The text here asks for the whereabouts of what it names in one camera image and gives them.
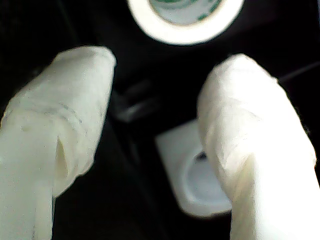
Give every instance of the white tape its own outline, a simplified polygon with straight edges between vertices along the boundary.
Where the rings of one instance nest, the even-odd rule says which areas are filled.
[[[174,45],[208,41],[224,32],[244,0],[128,0],[139,27],[151,38]]]

